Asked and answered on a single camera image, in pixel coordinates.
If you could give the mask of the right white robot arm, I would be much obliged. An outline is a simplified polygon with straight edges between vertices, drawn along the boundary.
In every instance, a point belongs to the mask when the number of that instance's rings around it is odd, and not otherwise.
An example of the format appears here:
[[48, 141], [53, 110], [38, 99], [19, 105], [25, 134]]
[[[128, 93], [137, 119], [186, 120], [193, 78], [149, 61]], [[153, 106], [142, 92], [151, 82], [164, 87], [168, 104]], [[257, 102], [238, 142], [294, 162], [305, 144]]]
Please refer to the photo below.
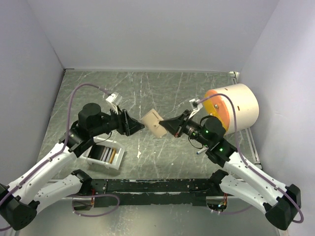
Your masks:
[[214, 116], [205, 116], [200, 123], [190, 118], [190, 111], [162, 120], [159, 124], [179, 138], [186, 134], [207, 147], [208, 158], [221, 167], [212, 175], [209, 191], [233, 195], [260, 210], [276, 228], [287, 230], [301, 209], [301, 190], [277, 181], [245, 158], [223, 136], [225, 129]]

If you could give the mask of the beige card holder wallet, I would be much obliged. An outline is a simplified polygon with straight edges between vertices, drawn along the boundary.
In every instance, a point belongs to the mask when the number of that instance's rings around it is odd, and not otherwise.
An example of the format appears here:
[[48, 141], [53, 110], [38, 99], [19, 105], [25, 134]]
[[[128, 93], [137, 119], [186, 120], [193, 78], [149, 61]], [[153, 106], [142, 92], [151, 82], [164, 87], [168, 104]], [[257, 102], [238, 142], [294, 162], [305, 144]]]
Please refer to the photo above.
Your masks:
[[167, 130], [159, 124], [160, 121], [163, 121], [163, 118], [155, 109], [151, 109], [141, 118], [141, 122], [156, 138], [161, 138], [167, 134]]

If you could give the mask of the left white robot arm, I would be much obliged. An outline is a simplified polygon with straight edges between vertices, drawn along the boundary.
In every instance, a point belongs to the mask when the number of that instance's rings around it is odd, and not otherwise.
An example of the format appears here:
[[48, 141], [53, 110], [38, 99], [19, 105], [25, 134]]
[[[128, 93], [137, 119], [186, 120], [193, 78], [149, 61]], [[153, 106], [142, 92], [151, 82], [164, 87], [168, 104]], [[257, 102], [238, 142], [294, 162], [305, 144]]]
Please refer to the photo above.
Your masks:
[[64, 134], [51, 151], [29, 171], [0, 186], [0, 214], [14, 230], [26, 227], [36, 215], [69, 195], [86, 196], [92, 192], [92, 178], [82, 170], [73, 171], [65, 179], [45, 186], [67, 163], [79, 158], [92, 147], [94, 138], [118, 131], [131, 136], [144, 125], [129, 116], [125, 109], [103, 113], [96, 103], [83, 106], [78, 120]]

